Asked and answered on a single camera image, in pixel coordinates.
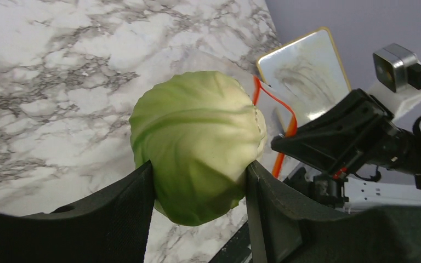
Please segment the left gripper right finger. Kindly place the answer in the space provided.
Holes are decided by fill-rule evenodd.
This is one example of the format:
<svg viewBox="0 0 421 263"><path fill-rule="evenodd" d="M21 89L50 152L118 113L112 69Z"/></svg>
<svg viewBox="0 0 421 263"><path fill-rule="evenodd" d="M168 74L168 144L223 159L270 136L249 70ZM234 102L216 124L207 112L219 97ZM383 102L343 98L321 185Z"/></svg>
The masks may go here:
<svg viewBox="0 0 421 263"><path fill-rule="evenodd" d="M421 207L346 214L247 167L246 206L254 262L421 262Z"/></svg>

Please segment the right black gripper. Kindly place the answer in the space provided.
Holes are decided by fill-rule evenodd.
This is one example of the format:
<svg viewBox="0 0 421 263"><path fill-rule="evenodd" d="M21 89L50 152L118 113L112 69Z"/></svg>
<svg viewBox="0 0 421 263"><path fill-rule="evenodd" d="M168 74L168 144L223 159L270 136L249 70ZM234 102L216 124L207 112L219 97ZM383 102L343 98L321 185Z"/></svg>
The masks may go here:
<svg viewBox="0 0 421 263"><path fill-rule="evenodd" d="M365 164L405 171L412 135L393 117L375 96L354 90L297 135L274 137L271 149L329 176L347 176Z"/></svg>

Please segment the green cabbage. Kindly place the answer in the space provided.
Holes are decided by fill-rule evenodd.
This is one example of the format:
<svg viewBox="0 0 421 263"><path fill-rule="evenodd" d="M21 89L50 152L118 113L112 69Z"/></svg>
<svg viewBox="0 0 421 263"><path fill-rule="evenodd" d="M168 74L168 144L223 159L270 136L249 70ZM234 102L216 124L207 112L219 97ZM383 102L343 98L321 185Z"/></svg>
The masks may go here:
<svg viewBox="0 0 421 263"><path fill-rule="evenodd" d="M155 208L184 226L238 205L246 167L268 139L262 112L237 80L218 71L186 72L155 85L129 123L135 164L153 167Z"/></svg>

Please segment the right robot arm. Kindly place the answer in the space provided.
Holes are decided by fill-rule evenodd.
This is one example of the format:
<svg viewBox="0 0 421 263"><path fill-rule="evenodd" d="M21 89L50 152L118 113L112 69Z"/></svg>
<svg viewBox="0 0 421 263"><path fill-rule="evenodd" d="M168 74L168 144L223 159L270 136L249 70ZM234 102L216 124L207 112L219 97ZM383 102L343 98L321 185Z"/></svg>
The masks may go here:
<svg viewBox="0 0 421 263"><path fill-rule="evenodd" d="M407 131L392 118L378 99L356 89L294 135L273 138L271 148L319 171L312 182L295 176L289 185L329 207L348 201L344 184L365 164L413 175L421 190L420 122Z"/></svg>

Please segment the clear zip bag orange zipper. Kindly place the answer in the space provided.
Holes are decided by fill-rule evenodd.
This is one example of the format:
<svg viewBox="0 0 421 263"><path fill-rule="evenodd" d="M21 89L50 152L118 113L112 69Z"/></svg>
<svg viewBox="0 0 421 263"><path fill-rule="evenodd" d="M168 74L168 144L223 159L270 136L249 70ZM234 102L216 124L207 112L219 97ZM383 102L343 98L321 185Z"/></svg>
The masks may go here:
<svg viewBox="0 0 421 263"><path fill-rule="evenodd" d="M294 126L297 124L297 120L288 107L288 99L285 95L230 60L198 49L186 49L180 70L183 72L219 71L236 79L265 119L267 140L263 155L258 161L279 180L288 177L299 162L271 148L271 141L275 137L285 135L286 132L292 134L296 130Z"/></svg>

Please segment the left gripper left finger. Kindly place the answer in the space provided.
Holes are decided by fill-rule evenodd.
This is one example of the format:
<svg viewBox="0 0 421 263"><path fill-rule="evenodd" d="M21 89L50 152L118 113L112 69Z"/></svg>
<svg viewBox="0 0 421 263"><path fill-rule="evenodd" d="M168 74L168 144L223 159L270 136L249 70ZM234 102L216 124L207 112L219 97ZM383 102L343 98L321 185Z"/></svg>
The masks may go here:
<svg viewBox="0 0 421 263"><path fill-rule="evenodd" d="M154 200L146 162L51 213L0 213L0 262L143 262Z"/></svg>

